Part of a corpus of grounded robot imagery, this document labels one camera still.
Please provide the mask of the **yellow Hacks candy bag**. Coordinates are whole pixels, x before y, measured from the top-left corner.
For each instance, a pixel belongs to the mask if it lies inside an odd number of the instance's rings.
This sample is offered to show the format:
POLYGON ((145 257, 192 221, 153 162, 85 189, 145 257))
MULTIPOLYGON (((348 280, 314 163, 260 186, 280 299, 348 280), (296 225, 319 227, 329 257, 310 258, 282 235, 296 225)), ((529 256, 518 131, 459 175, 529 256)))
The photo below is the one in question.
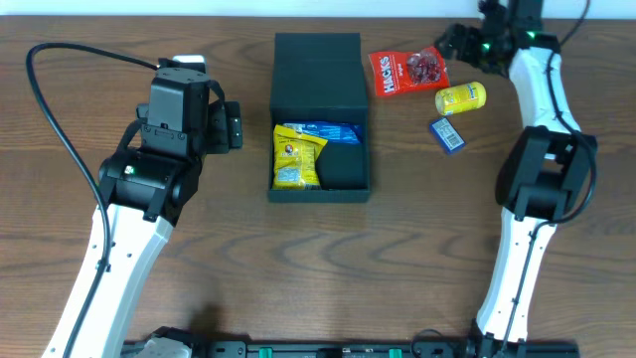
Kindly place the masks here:
POLYGON ((328 140, 283 125, 273 129, 273 190, 318 190, 316 162, 328 140))

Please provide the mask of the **dark green box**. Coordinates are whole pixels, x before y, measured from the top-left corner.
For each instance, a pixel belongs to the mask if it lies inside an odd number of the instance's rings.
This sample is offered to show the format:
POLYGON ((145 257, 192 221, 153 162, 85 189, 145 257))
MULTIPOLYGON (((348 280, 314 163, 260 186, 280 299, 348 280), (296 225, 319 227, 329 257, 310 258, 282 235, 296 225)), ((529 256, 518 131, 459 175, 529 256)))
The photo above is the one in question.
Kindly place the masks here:
POLYGON ((371 196, 369 100, 358 33, 278 33, 270 125, 330 122, 358 128, 359 143, 330 141, 316 163, 321 187, 274 190, 273 203, 365 203, 371 196))

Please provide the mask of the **red Hacks candy bag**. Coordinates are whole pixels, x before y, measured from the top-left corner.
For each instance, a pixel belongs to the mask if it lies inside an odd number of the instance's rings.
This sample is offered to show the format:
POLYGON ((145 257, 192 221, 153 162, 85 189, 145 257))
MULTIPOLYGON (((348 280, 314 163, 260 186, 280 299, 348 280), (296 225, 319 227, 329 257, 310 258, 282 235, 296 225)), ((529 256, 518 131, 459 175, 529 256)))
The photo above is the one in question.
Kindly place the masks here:
POLYGON ((376 96, 449 87, 443 58, 436 48, 418 52, 376 52, 369 54, 376 96))

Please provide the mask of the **blue Oreo cookie pack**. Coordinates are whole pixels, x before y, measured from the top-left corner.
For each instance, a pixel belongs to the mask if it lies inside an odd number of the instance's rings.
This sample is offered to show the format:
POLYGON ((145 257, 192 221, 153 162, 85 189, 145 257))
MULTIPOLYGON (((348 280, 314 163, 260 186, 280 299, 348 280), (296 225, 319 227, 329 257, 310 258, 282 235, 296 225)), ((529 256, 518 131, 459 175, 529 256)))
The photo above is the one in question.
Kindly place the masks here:
POLYGON ((283 123, 283 126, 292 128, 299 133, 324 138, 329 142, 341 144, 360 144, 362 142, 362 127, 357 124, 327 121, 292 121, 283 123))

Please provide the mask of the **small blue box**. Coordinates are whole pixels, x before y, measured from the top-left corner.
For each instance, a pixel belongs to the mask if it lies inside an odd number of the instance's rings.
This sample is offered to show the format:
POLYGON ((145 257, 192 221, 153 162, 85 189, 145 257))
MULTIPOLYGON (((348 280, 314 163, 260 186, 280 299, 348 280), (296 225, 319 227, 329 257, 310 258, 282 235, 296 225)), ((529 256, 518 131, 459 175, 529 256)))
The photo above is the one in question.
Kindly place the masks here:
POLYGON ((429 131, 436 138, 446 154, 456 153, 466 145, 466 141, 446 117, 441 117, 433 121, 429 125, 429 131))

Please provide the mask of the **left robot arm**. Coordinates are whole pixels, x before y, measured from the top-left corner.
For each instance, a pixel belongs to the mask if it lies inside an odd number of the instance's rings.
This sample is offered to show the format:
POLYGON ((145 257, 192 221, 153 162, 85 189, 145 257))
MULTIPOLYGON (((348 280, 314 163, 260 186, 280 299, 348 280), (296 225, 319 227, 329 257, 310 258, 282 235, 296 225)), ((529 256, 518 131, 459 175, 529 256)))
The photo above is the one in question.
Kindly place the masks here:
POLYGON ((170 61, 99 169, 97 210, 79 275, 47 357, 120 354, 143 285, 198 190, 209 154, 241 147, 239 104, 204 64, 170 61))

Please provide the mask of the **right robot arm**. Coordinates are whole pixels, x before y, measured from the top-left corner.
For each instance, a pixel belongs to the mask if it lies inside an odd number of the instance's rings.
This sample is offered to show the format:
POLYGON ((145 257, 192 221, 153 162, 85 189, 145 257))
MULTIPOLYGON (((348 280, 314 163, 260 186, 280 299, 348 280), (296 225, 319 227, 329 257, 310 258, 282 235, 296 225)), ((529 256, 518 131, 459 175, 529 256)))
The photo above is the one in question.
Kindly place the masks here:
POLYGON ((514 85, 523 131, 496 180, 501 239, 490 286, 465 338, 413 339, 417 357, 577 357, 573 341, 528 339, 543 256, 559 225, 579 216, 596 187, 597 141, 568 108, 560 66, 565 41, 543 29, 540 1, 482 1, 480 27, 453 24, 435 46, 514 85))

